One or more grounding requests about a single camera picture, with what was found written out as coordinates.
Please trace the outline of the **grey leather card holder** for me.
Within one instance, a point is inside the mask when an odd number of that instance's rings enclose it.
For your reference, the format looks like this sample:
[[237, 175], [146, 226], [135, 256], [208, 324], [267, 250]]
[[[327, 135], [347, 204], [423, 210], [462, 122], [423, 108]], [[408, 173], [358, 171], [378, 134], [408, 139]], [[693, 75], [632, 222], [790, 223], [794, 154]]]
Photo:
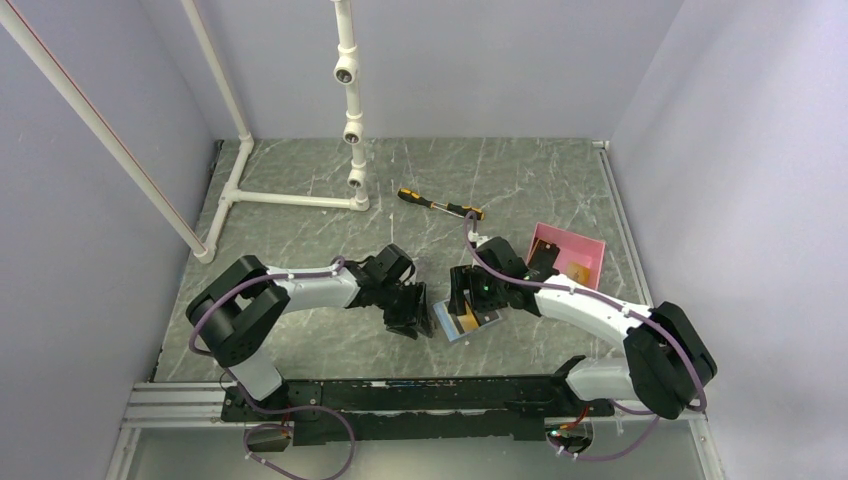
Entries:
[[456, 342], [503, 319], [499, 311], [481, 313], [471, 309], [469, 303], [466, 303], [464, 315], [452, 314], [448, 311], [447, 300], [435, 303], [432, 313], [449, 342]]

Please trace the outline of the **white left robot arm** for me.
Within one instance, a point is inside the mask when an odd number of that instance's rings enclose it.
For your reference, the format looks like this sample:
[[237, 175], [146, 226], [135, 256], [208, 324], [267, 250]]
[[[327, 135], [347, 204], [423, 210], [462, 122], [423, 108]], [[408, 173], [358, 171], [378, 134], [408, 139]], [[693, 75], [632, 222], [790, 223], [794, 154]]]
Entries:
[[338, 256], [326, 267], [307, 269], [272, 268], [245, 255], [187, 307], [189, 349], [229, 373], [258, 417], [275, 419], [286, 409], [288, 387], [262, 345], [277, 321], [304, 310], [375, 307], [387, 331], [432, 337], [427, 287], [413, 281], [415, 271], [411, 257], [395, 244], [360, 261]]

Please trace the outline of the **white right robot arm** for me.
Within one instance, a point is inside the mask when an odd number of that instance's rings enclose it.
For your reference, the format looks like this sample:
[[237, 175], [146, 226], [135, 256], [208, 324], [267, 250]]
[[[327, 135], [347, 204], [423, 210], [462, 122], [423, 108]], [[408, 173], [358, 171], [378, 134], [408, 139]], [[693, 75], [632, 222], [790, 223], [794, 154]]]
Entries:
[[469, 233], [465, 243], [473, 262], [451, 270], [451, 313], [512, 308], [565, 321], [622, 352], [620, 358], [566, 362], [550, 391], [557, 411], [574, 415], [598, 400], [638, 401], [664, 419], [705, 410], [705, 387], [717, 365], [681, 307], [626, 302], [550, 265], [531, 268], [502, 237]]

